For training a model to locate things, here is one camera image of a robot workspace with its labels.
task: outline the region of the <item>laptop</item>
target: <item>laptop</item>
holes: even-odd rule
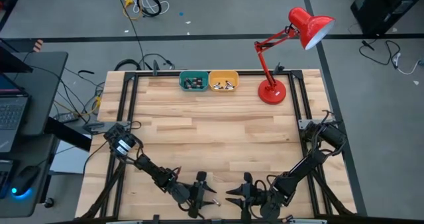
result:
[[[12,149],[30,96],[4,74],[0,74],[0,152]]]

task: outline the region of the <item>laptop keyboard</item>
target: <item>laptop keyboard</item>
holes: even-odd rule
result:
[[[24,105],[0,105],[0,130],[16,129]]]

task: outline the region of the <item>wooden table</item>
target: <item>wooden table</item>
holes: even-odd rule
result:
[[[303,70],[314,119],[329,109],[319,70]],[[98,119],[116,121],[124,72],[107,75]],[[299,134],[287,76],[276,76],[287,87],[287,96],[279,105],[267,105],[257,96],[264,76],[240,76],[240,86],[232,93],[184,92],[178,77],[143,77],[139,79],[133,121],[142,127],[134,130],[144,143],[144,152],[158,166],[182,166],[180,182],[192,184],[197,171],[207,172],[207,181],[217,194],[207,192],[205,200],[218,199],[222,206],[206,206],[201,210],[207,219],[239,219],[240,208],[225,201],[227,190],[239,187],[243,172],[251,172],[254,180],[265,180],[268,174],[288,171],[302,159]],[[131,87],[127,91],[130,97]],[[300,89],[296,83],[297,94]],[[299,97],[302,116],[303,103]],[[127,117],[129,102],[123,117]],[[103,144],[95,137],[90,152]],[[135,157],[136,149],[131,151]],[[87,164],[76,216],[84,214],[105,184],[109,147],[104,146]],[[327,183],[351,211],[356,211],[343,158],[330,157],[324,164]],[[163,194],[150,176],[127,165],[119,219],[189,219],[179,210],[171,195]],[[324,213],[321,190],[315,183],[321,213]],[[110,195],[108,215],[113,199]],[[258,208],[253,209],[259,215]],[[306,178],[297,186],[289,207],[281,217],[313,217]]]

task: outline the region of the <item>lamp shade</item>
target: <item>lamp shade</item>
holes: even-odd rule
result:
[[[300,42],[305,50],[313,48],[334,27],[336,20],[328,16],[311,16],[301,7],[293,8],[289,21],[299,30]]]

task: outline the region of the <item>blue light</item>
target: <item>blue light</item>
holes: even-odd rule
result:
[[[30,194],[31,194],[32,190],[28,189],[24,194],[20,195],[20,196],[15,196],[13,195],[13,197],[17,200],[22,200],[22,199],[26,199]]]

